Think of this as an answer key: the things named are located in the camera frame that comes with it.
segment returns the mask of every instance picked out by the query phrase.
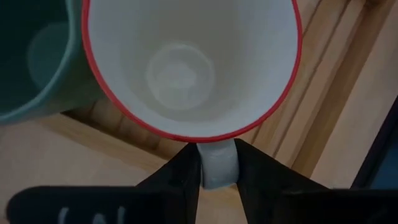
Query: wooden board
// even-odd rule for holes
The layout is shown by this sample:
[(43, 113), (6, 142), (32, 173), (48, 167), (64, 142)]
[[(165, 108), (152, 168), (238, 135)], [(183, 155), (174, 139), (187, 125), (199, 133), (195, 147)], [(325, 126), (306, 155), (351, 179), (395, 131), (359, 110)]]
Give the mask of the wooden board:
[(383, 4), (368, 5), (355, 41), (349, 47), (294, 162), (292, 168), (297, 172), (311, 177), (393, 3), (384, 1)]
[(278, 148), (275, 158), (291, 167), (307, 136), (313, 120), (328, 93), (329, 87), (343, 61), (351, 39), (362, 17), (365, 0), (350, 1), (342, 14), (330, 43), (313, 74), (309, 86), (287, 129), (285, 138)]
[[(27, 187), (131, 186), (166, 162), (63, 115), (39, 122), (7, 127), (0, 138), (1, 211)], [(237, 191), (200, 192), (197, 223), (246, 223)]]
[(254, 141), (254, 146), (268, 155), (276, 154), (345, 5), (345, 0), (323, 0), (317, 7), (304, 36), (301, 64), (293, 87), (284, 103), (262, 124)]
[[(316, 63), (316, 54), (320, 54), (324, 48), (325, 42), (328, 39), (328, 35), (331, 35), (331, 30), (333, 30), (334, 22), (328, 22), (328, 19), (330, 18), (329, 16), (340, 13), (340, 11), (335, 12), (336, 8), (339, 9), (339, 7), (333, 6), (329, 10), (326, 10), (325, 6), (322, 6), (322, 11), (326, 12), (329, 16), (322, 16), (321, 14), (318, 14), (316, 19), (322, 19), (323, 22), (318, 23), (318, 25), (308, 26), (314, 17), (314, 13), (317, 10), (320, 1), (321, 0), (297, 1), (304, 32), (309, 33), (309, 35), (307, 35), (305, 49), (308, 53), (310, 53), (311, 51), (314, 51), (314, 48), (316, 48), (316, 52), (312, 57), (312, 60), (314, 60), (313, 63)], [(317, 40), (318, 37), (323, 37), (319, 43)], [(107, 99), (97, 102), (97, 104), (95, 104), (91, 109), (80, 108), (78, 110), (72, 111), (69, 115), (74, 116), (76, 119), (84, 121), (88, 124), (95, 124), (96, 126), (99, 126), (100, 129), (106, 130), (108, 133), (113, 134), (114, 136), (124, 138), (125, 140), (140, 147), (154, 150), (158, 154), (161, 154), (164, 158), (170, 159), (182, 148), (182, 146), (185, 145), (183, 142), (175, 142), (169, 139), (160, 138), (150, 131), (145, 130), (123, 116), (121, 112)], [(266, 129), (269, 126), (271, 129), (274, 129), (272, 125), (267, 124), (266, 126)], [(264, 135), (264, 131), (261, 135), (258, 135), (257, 133), (259, 130), (259, 127), (257, 127), (243, 134), (242, 136), (239, 136), (239, 138), (247, 142), (254, 143), (256, 136), (260, 136), (260, 138), (256, 140), (257, 146), (260, 146), (259, 148), (266, 151), (267, 145), (262, 144), (261, 142), (268, 137), (267, 135)]]
[(398, 95), (398, 1), (387, 15), (311, 175), (326, 186), (352, 184)]
[[(313, 175), (314, 170), (329, 162), (327, 159), (321, 162), (320, 159), (327, 147), (331, 147), (330, 138), (337, 132), (335, 128), (349, 129), (338, 123), (354, 93), (354, 86), (363, 74), (364, 64), (372, 63), (368, 58), (375, 49), (374, 43), (395, 0), (297, 2), (304, 32), (297, 79), (281, 107), (260, 127), (239, 138), (318, 180), (319, 177)], [(165, 160), (172, 158), (186, 144), (160, 138), (143, 129), (123, 116), (109, 100), (101, 100), (88, 111), (88, 118), (76, 117), (112, 135), (112, 138), (123, 139), (125, 143)], [(345, 134), (345, 138), (356, 138), (355, 133)], [(334, 141), (340, 141), (341, 135), (335, 136)], [(353, 170), (358, 170), (360, 165), (357, 162)]]

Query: white mug handle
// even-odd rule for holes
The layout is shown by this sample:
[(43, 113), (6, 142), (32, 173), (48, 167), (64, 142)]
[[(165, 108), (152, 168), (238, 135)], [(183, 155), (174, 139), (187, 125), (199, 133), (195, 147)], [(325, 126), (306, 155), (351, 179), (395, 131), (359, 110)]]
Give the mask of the white mug handle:
[(234, 139), (197, 144), (201, 158), (201, 184), (213, 190), (235, 184), (239, 178), (238, 152)]

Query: black holder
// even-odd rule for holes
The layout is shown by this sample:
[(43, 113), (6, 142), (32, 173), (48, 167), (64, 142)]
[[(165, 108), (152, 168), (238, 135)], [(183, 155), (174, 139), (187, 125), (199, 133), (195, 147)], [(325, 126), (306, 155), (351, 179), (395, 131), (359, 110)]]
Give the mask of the black holder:
[[(238, 189), (249, 224), (398, 223), (398, 191), (330, 190), (236, 139)], [(195, 223), (195, 144), (135, 187), (34, 187), (9, 201), (10, 224)]]

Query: red rim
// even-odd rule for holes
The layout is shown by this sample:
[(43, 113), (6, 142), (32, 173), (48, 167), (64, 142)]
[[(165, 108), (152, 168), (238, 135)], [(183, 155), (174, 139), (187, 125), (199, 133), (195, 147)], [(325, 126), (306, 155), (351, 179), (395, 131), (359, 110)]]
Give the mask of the red rim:
[(97, 79), (97, 82), (99, 83), (99, 85), (101, 86), (101, 88), (103, 89), (105, 94), (108, 96), (108, 98), (124, 113), (124, 115), (126, 115), (129, 119), (132, 119), (133, 121), (135, 121), (142, 127), (148, 129), (149, 131), (152, 131), (153, 133), (158, 134), (159, 136), (169, 138), (169, 139), (174, 139), (177, 141), (184, 141), (184, 142), (215, 142), (215, 141), (221, 141), (221, 140), (230, 139), (230, 138), (239, 136), (240, 134), (243, 134), (246, 131), (249, 131), (250, 129), (260, 125), (270, 115), (273, 114), (273, 112), (285, 100), (289, 90), (291, 89), (291, 87), (293, 85), (295, 77), (297, 75), (297, 71), (298, 71), (299, 65), (300, 65), (301, 53), (302, 53), (302, 24), (301, 24), (299, 7), (297, 5), (297, 0), (292, 0), (294, 13), (295, 13), (295, 17), (296, 17), (296, 23), (297, 23), (297, 56), (296, 56), (295, 65), (294, 65), (294, 68), (292, 71), (292, 75), (290, 76), (289, 82), (286, 84), (285, 89), (283, 90), (282, 94), (279, 96), (279, 99), (274, 103), (274, 105), (266, 113), (264, 113), (257, 121), (247, 125), (244, 128), (241, 128), (237, 131), (233, 131), (231, 133), (222, 134), (219, 136), (206, 137), (206, 138), (193, 138), (193, 137), (188, 137), (188, 136), (180, 136), (177, 134), (166, 133), (162, 130), (159, 130), (159, 129), (145, 123), (143, 120), (139, 119), (137, 116), (132, 114), (116, 98), (116, 96), (113, 94), (113, 92), (109, 89), (108, 85), (104, 81), (104, 79), (100, 73), (100, 70), (98, 69), (98, 66), (95, 62), (94, 55), (91, 50), (90, 37), (88, 35), (88, 16), (89, 16), (89, 9), (90, 9), (90, 1), (91, 0), (83, 0), (83, 10), (82, 10), (82, 14), (81, 14), (81, 16), (82, 16), (81, 29), (82, 29), (82, 35), (83, 35), (83, 46), (84, 46), (84, 49), (86, 52), (88, 63), (90, 64), (91, 70), (93, 71), (94, 76)]

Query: teal mug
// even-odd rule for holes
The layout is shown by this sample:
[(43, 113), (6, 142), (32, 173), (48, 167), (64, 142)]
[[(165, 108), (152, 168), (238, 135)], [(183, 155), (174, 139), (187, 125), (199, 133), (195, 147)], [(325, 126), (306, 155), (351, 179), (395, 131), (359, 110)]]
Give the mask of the teal mug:
[(81, 0), (0, 3), (0, 124), (69, 110), (103, 96), (81, 40)]

